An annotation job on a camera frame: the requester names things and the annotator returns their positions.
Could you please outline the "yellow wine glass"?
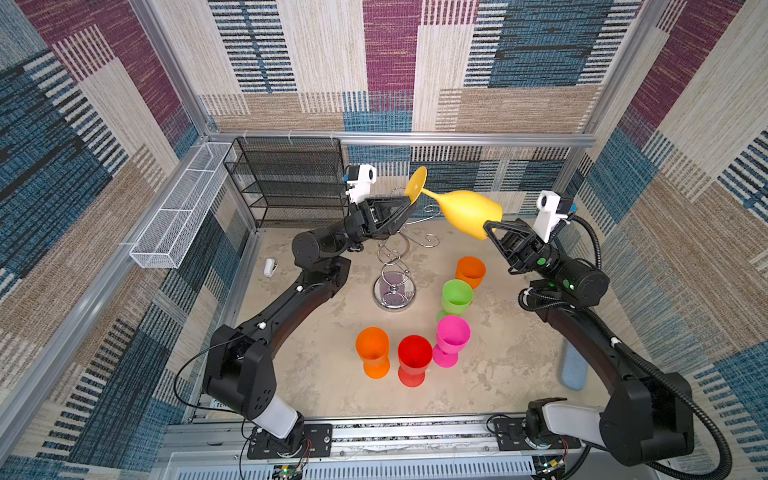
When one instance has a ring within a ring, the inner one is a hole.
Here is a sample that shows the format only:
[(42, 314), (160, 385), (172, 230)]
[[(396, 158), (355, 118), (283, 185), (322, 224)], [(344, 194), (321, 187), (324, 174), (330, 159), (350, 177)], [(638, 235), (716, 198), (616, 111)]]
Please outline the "yellow wine glass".
[(444, 217), (457, 230), (477, 240), (485, 240), (488, 234), (484, 229), (486, 222), (500, 222), (503, 208), (497, 202), (472, 191), (453, 191), (437, 194), (425, 188), (427, 169), (419, 167), (410, 177), (405, 195), (414, 203), (424, 194), (435, 200)]

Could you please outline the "orange wine glass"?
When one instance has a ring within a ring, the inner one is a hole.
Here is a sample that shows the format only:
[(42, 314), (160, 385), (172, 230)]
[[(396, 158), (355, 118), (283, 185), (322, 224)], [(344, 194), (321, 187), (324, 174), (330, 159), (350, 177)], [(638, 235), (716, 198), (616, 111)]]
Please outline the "orange wine glass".
[(486, 275), (486, 266), (478, 258), (465, 256), (459, 259), (456, 266), (455, 278), (467, 283), (476, 290)]
[(358, 335), (355, 349), (368, 377), (382, 379), (388, 374), (389, 348), (390, 340), (387, 333), (378, 327), (366, 328)]

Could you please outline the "green wine glass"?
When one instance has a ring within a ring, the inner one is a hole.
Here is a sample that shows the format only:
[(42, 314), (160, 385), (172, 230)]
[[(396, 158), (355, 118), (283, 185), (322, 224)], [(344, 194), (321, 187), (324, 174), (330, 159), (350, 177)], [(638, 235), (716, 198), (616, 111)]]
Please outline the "green wine glass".
[(447, 281), (442, 288), (441, 310), (436, 318), (441, 320), (446, 316), (461, 317), (474, 300), (474, 290), (465, 281), (452, 279)]

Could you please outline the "pink wine glass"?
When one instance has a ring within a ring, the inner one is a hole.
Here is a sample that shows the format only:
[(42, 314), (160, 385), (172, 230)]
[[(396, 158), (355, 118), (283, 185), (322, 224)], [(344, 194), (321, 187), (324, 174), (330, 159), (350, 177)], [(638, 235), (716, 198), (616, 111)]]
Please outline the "pink wine glass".
[(433, 360), (442, 368), (452, 368), (459, 360), (459, 353), (467, 346), (472, 330), (466, 320), (448, 315), (437, 324)]

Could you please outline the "red wine glass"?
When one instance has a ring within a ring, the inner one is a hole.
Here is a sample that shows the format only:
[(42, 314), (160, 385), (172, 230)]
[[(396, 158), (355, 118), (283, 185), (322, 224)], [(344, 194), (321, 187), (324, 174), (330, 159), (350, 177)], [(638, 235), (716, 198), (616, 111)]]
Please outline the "red wine glass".
[(433, 347), (424, 337), (409, 335), (398, 345), (397, 349), (400, 382), (409, 387), (420, 386), (426, 377), (426, 370), (433, 358)]

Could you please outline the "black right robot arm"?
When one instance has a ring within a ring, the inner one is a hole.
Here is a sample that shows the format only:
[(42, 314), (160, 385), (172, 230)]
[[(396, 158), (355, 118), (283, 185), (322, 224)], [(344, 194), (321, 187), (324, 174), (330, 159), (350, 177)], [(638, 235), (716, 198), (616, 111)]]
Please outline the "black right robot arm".
[(664, 373), (627, 346), (594, 312), (607, 292), (599, 262), (573, 258), (544, 241), (523, 220), (483, 224), (512, 275), (538, 279), (518, 295), (520, 307), (562, 334), (607, 389), (604, 408), (579, 407), (561, 397), (530, 402), (525, 433), (536, 446), (560, 436), (585, 441), (626, 466), (661, 466), (694, 450), (694, 421), (702, 416), (689, 383)]

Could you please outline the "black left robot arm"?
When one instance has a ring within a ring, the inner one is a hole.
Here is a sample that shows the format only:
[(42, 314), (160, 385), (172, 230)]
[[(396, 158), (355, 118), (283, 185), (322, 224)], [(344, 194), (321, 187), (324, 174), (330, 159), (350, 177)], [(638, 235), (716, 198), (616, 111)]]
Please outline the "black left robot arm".
[(291, 248), (297, 279), (258, 315), (214, 332), (202, 391), (289, 453), (296, 451), (304, 440), (304, 419), (277, 395), (273, 359), (293, 331), (345, 285), (351, 260), (344, 254), (398, 233), (414, 210), (407, 196), (371, 197), (350, 204), (342, 220), (296, 235)]

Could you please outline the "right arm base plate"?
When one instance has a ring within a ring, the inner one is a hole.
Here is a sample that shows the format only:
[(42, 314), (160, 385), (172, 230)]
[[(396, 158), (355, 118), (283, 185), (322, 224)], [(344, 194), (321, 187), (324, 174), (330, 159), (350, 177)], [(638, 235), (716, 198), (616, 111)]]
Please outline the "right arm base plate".
[(521, 416), (494, 414), (486, 419), (486, 430), (496, 440), (502, 452), (580, 452), (581, 440), (544, 431), (537, 432), (526, 426)]

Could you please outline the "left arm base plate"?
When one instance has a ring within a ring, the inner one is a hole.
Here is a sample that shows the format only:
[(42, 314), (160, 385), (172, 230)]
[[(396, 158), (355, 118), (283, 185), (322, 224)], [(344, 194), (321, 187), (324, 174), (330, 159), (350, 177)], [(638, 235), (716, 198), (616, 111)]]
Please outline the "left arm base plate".
[(331, 455), (332, 440), (330, 423), (299, 422), (285, 439), (256, 427), (247, 444), (246, 457), (248, 460), (298, 459), (308, 450), (310, 458), (327, 458)]

